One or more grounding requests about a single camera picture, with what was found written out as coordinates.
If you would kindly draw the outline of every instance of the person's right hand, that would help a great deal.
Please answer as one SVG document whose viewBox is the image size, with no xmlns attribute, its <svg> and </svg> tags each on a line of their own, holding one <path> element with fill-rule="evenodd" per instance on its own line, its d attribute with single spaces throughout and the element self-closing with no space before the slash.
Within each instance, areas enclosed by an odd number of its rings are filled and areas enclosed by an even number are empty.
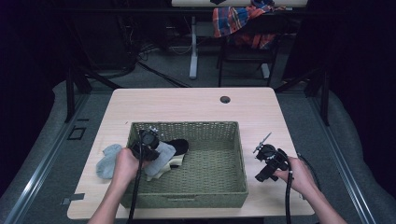
<svg viewBox="0 0 396 224">
<path fill-rule="evenodd" d="M 315 184 L 314 178 L 311 175 L 308 167 L 303 161 L 297 158 L 289 157 L 290 166 L 293 171 L 293 180 L 291 181 L 291 187 L 296 191 L 300 192 L 303 196 L 307 196 L 318 190 Z M 288 181 L 289 171 L 277 170 L 274 175 L 283 179 L 285 182 Z"/>
</svg>

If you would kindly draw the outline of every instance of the basket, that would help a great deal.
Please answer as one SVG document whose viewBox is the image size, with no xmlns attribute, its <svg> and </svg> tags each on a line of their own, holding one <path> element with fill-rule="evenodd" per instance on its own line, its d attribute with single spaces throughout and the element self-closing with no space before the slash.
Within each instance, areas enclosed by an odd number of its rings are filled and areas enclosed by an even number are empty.
<svg viewBox="0 0 396 224">
<path fill-rule="evenodd" d="M 136 208 L 231 208 L 242 207 L 248 196 L 238 123 L 151 122 L 133 123 L 128 146 L 138 131 L 159 130 L 161 141 L 184 138 L 190 148 L 183 164 L 146 181 L 142 172 Z M 121 204 L 131 207 L 134 182 Z"/>
</svg>

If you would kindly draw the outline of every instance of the wicker basket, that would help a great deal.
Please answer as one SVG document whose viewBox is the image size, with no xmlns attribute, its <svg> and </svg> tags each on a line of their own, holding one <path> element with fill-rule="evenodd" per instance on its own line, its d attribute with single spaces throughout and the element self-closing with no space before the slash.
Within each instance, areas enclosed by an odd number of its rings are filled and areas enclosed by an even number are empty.
<svg viewBox="0 0 396 224">
<path fill-rule="evenodd" d="M 248 196 L 237 122 L 133 123 L 128 146 L 138 131 L 155 127 L 160 140 L 184 138 L 189 152 L 183 164 L 159 179 L 146 181 L 142 172 L 137 208 L 241 207 Z M 131 207 L 134 182 L 121 204 Z"/>
</svg>

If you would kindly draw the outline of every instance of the plaid fabric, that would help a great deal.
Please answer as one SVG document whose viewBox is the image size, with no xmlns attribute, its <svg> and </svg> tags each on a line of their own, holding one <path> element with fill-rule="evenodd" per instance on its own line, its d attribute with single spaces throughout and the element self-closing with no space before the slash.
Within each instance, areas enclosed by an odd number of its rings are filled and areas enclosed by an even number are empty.
<svg viewBox="0 0 396 224">
<path fill-rule="evenodd" d="M 263 13 L 274 10 L 273 1 L 250 1 L 248 7 L 216 7 L 213 10 L 213 26 L 215 37 L 228 36 L 230 43 L 235 45 L 250 45 L 253 48 L 266 49 L 276 35 L 247 35 L 235 34 L 246 25 L 248 20 L 254 19 Z"/>
</svg>

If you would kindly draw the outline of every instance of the gray sock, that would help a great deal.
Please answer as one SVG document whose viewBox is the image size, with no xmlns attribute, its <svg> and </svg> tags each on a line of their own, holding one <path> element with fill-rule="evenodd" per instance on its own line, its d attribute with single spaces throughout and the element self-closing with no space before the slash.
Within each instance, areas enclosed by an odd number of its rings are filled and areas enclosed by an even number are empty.
<svg viewBox="0 0 396 224">
<path fill-rule="evenodd" d="M 117 153 L 122 149 L 119 144 L 111 145 L 103 153 L 105 156 L 96 164 L 96 174 L 103 179 L 111 179 L 116 166 Z"/>
<path fill-rule="evenodd" d="M 174 147 L 164 142 L 160 142 L 155 150 L 160 153 L 160 156 L 157 158 L 157 160 L 152 161 L 145 167 L 145 173 L 149 176 L 155 176 L 158 174 L 158 172 L 160 172 L 165 164 L 168 163 L 176 153 Z"/>
</svg>

